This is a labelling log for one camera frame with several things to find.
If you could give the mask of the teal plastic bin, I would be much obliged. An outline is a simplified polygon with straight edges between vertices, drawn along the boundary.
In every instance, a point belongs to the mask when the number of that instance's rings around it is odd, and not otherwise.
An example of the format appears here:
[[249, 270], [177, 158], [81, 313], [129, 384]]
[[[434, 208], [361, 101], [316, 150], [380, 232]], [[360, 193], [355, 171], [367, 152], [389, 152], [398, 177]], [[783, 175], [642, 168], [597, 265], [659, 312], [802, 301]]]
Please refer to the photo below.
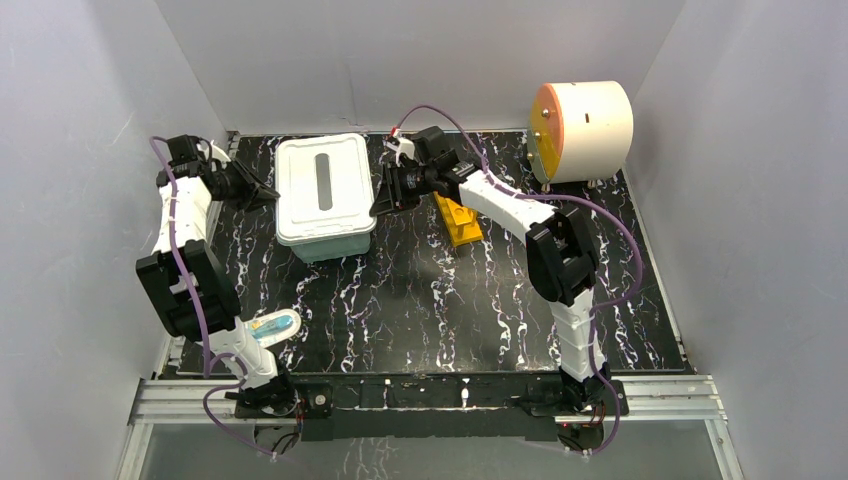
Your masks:
[[370, 244], [371, 235], [366, 232], [301, 243], [291, 246], [291, 250], [302, 262], [315, 263], [366, 254], [370, 250]]

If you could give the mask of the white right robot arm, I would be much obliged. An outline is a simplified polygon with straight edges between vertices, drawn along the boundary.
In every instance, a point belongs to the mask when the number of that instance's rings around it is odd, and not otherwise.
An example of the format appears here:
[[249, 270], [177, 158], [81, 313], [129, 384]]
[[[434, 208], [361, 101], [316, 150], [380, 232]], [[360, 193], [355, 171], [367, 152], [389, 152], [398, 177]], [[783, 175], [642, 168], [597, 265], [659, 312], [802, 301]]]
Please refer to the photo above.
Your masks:
[[382, 166], [372, 217], [416, 208], [437, 193], [498, 224], [525, 248], [534, 290], [548, 301], [559, 336], [565, 405], [590, 413], [603, 399], [606, 360], [591, 335], [598, 253], [580, 211], [530, 198], [486, 173], [478, 161], [463, 160], [444, 131], [428, 127], [409, 137], [386, 140], [395, 154]]

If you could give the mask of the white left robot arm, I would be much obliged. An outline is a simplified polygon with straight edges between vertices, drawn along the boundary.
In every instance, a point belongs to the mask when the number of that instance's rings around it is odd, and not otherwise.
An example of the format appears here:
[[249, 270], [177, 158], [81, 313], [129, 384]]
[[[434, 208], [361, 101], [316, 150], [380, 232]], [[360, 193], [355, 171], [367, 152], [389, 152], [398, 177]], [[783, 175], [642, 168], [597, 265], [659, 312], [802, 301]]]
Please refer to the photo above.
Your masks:
[[287, 369], [248, 332], [238, 292], [207, 240], [216, 203], [252, 212], [273, 205], [278, 193], [243, 163], [210, 141], [153, 136], [162, 169], [160, 231], [136, 274], [166, 332], [198, 344], [203, 374], [224, 363], [239, 380], [237, 399], [275, 416], [294, 411], [299, 391]]

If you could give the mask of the white plastic bin lid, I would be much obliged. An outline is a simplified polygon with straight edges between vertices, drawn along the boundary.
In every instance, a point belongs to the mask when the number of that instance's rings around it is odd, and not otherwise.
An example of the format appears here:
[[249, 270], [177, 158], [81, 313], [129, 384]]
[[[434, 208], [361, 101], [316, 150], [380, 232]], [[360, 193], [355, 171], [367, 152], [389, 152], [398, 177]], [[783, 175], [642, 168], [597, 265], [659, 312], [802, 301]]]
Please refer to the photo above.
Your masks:
[[355, 133], [282, 142], [274, 155], [276, 233], [293, 247], [371, 232], [366, 141]]

